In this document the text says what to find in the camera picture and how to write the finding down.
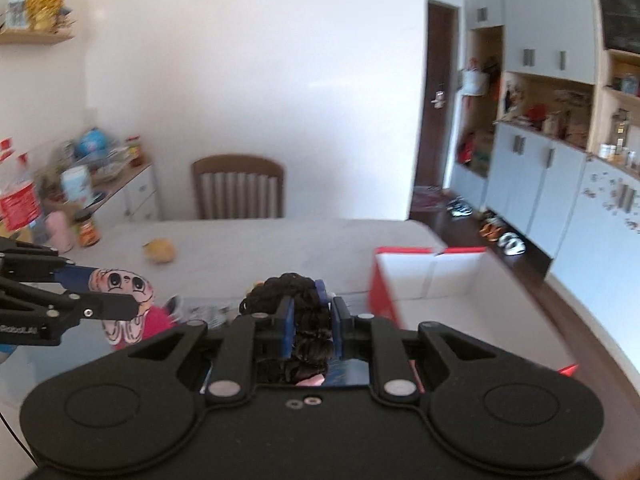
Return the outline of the pink plush toy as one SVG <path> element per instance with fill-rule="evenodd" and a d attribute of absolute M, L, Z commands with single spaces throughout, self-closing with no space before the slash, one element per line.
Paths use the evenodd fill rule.
<path fill-rule="evenodd" d="M 142 275 L 122 269 L 96 269 L 89 278 L 92 292 L 124 300 L 128 310 L 102 321 L 105 337 L 114 350 L 150 339 L 175 326 L 165 308 L 155 304 L 154 288 Z"/>

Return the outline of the black curly hair scrunchie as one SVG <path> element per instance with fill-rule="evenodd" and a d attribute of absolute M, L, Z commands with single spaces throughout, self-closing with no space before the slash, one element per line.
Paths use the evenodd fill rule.
<path fill-rule="evenodd" d="M 297 273 L 285 273 L 256 284 L 239 305 L 240 315 L 275 314 L 283 299 L 293 301 L 293 341 L 288 359 L 257 358 L 260 384 L 321 386 L 333 356 L 332 320 L 316 282 Z"/>

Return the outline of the orange label jar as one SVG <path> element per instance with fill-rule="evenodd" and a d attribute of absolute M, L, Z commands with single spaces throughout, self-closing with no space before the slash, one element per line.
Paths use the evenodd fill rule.
<path fill-rule="evenodd" d="M 91 247 L 99 243 L 100 231 L 93 214 L 88 209 L 81 209 L 74 213 L 74 226 L 80 247 Z"/>

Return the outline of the pink small bottle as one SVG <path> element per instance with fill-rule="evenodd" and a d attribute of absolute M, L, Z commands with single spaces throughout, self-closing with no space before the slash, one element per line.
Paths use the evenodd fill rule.
<path fill-rule="evenodd" d="M 73 233 L 70 232 L 66 214 L 63 211 L 52 211 L 44 222 L 49 235 L 49 244 L 61 254 L 74 248 Z"/>

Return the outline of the yellow bread bun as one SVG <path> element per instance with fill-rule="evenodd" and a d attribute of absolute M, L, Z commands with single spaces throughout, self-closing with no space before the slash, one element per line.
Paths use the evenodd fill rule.
<path fill-rule="evenodd" d="M 154 238 L 142 246 L 142 252 L 149 262 L 171 263 L 176 258 L 176 248 L 168 238 Z"/>

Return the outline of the large red label bottle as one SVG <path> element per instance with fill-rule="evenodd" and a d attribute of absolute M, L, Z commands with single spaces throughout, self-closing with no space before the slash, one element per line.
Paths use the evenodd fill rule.
<path fill-rule="evenodd" d="M 1 221 L 12 233 L 29 228 L 42 211 L 25 154 L 17 155 L 13 140 L 1 140 Z"/>

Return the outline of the white drawer cabinet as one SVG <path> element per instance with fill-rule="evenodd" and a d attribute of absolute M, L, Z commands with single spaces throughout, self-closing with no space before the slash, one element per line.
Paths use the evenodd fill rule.
<path fill-rule="evenodd" d="M 117 179 L 96 188 L 104 200 L 91 207 L 101 232 L 122 223 L 160 221 L 160 193 L 157 192 L 153 165 L 127 167 Z"/>

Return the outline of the red and white cardboard box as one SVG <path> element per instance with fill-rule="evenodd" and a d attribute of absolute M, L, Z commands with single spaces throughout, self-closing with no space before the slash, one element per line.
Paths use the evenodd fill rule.
<path fill-rule="evenodd" d="M 550 323 L 484 249 L 381 247 L 370 290 L 373 377 L 387 399 L 561 405 L 579 385 Z"/>

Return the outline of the blue globe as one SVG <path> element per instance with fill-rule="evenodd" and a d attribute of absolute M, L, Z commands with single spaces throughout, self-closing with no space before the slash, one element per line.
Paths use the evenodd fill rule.
<path fill-rule="evenodd" d="M 110 151 L 110 140 L 99 128 L 92 128 L 84 133 L 75 143 L 77 159 L 89 157 L 106 157 Z"/>

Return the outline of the brown wooden chair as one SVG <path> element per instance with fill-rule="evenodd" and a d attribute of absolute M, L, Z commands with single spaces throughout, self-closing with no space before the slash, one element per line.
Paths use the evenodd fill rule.
<path fill-rule="evenodd" d="M 280 219 L 285 216 L 285 169 L 255 155 L 210 155 L 191 165 L 200 220 Z"/>

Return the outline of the dark brown door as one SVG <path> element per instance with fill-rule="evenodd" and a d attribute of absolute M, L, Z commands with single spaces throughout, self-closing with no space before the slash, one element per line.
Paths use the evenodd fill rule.
<path fill-rule="evenodd" d="M 452 76 L 457 61 L 458 10 L 428 0 L 426 64 L 415 186 L 441 186 L 450 135 Z"/>

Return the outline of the golden ornament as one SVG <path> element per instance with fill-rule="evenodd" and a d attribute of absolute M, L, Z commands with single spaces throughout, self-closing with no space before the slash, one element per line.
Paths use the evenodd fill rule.
<path fill-rule="evenodd" d="M 29 28 L 33 32 L 55 32 L 64 0 L 26 0 Z"/>

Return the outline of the wooden wall shelf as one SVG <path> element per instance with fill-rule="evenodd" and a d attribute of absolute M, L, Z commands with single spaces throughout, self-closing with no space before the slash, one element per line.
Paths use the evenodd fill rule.
<path fill-rule="evenodd" d="M 33 32 L 26 29 L 2 29 L 0 32 L 0 44 L 41 44 L 42 46 L 53 46 L 67 40 L 73 39 L 72 34 L 61 34 L 60 32 Z"/>

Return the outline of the grey wall cabinet unit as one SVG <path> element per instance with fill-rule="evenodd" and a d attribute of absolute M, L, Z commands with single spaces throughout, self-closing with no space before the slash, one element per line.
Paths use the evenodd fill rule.
<path fill-rule="evenodd" d="M 639 321 L 639 102 L 611 92 L 600 0 L 464 0 L 480 206 L 622 347 Z"/>

